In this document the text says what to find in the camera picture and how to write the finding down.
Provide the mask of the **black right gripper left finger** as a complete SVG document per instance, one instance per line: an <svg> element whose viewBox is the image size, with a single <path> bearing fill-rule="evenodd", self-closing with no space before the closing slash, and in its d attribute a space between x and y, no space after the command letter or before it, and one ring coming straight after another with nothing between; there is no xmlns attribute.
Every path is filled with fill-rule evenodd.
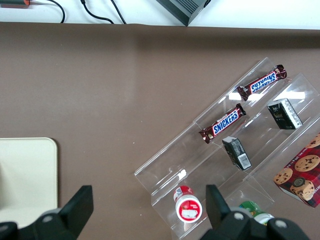
<svg viewBox="0 0 320 240"><path fill-rule="evenodd" d="M57 210L42 214L27 227L18 230L19 240L76 240L94 210L93 188L83 185Z"/></svg>

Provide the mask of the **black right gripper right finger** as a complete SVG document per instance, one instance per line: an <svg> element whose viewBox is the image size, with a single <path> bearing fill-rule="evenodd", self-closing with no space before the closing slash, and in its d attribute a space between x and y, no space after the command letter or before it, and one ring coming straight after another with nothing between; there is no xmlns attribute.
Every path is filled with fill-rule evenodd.
<svg viewBox="0 0 320 240"><path fill-rule="evenodd" d="M242 212L231 211L216 185L206 186L206 213L211 224L205 240L249 240L250 218Z"/></svg>

